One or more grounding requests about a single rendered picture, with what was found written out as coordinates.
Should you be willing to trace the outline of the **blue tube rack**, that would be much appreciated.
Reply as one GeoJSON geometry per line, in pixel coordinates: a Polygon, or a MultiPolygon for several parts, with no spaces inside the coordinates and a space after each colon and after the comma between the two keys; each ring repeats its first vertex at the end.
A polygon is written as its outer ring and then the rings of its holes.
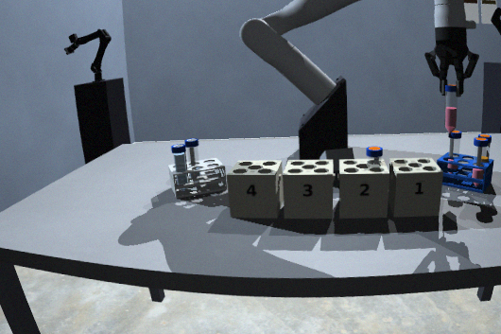
{"type": "Polygon", "coordinates": [[[443,171],[444,177],[442,179],[442,185],[447,185],[478,193],[484,193],[484,191],[492,182],[493,159],[489,159],[489,162],[485,162],[484,167],[474,166],[473,162],[474,162],[474,156],[460,154],[459,157],[450,157],[448,156],[448,152],[444,154],[441,158],[437,160],[437,165],[443,171]],[[463,158],[472,158],[473,160],[467,160],[463,158]],[[448,159],[454,161],[448,161],[448,159]],[[459,162],[467,162],[469,164],[461,164],[459,162]],[[458,168],[457,169],[449,168],[448,164],[457,165],[458,168]],[[484,170],[484,175],[483,175],[484,179],[480,180],[472,178],[473,168],[484,170]],[[469,170],[471,172],[464,170],[469,170]],[[452,174],[449,172],[452,172],[452,174]],[[461,176],[459,174],[461,174],[461,176]],[[478,183],[480,185],[478,187],[475,187],[474,183],[478,183]]]}

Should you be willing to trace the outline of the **white bucket adapter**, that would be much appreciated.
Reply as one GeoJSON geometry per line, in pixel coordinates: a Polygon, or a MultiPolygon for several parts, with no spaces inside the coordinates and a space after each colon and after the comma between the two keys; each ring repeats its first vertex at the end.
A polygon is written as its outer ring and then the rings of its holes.
{"type": "Polygon", "coordinates": [[[367,159],[339,160],[339,167],[339,218],[386,218],[389,170],[384,159],[378,165],[367,159]]]}
{"type": "Polygon", "coordinates": [[[442,178],[443,171],[432,158],[389,159],[389,205],[393,217],[438,216],[442,178]]]}
{"type": "Polygon", "coordinates": [[[285,219],[332,219],[333,160],[288,160],[283,191],[285,219]]]}
{"type": "Polygon", "coordinates": [[[284,201],[282,160],[237,161],[227,185],[231,218],[278,218],[284,201]]]}

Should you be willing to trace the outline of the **white tube rack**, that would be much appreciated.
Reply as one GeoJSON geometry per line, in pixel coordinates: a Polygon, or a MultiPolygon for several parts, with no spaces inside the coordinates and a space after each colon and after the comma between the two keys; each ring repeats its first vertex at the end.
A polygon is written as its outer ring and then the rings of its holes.
{"type": "Polygon", "coordinates": [[[175,172],[174,167],[175,167],[175,165],[168,166],[171,188],[176,196],[176,199],[205,194],[205,193],[217,192],[217,191],[221,191],[221,190],[227,190],[225,166],[220,161],[218,161],[216,158],[200,160],[199,165],[196,165],[196,166],[188,166],[188,163],[187,163],[187,171],[185,171],[185,172],[175,172]],[[209,161],[214,161],[214,162],[213,163],[205,163],[205,162],[209,162],[209,161]],[[215,167],[208,167],[208,166],[213,166],[213,165],[216,165],[216,166],[215,167]],[[203,168],[198,169],[198,170],[193,170],[193,168],[196,168],[196,167],[203,167],[203,168]],[[201,176],[191,178],[190,173],[196,173],[196,172],[201,172],[201,176]],[[210,173],[215,173],[215,174],[210,174],[210,173]],[[184,174],[188,174],[189,184],[177,185],[177,180],[176,180],[177,177],[176,176],[184,175],[184,174]],[[210,175],[206,175],[206,174],[210,174],[210,175]],[[217,177],[219,177],[219,178],[217,178],[217,177]],[[212,178],[214,178],[214,179],[212,179],[212,178]],[[203,181],[200,181],[200,180],[203,180],[203,181]],[[200,182],[194,183],[193,181],[200,181],[200,182]],[[187,187],[186,191],[182,192],[181,188],[186,188],[186,187],[187,187]]]}

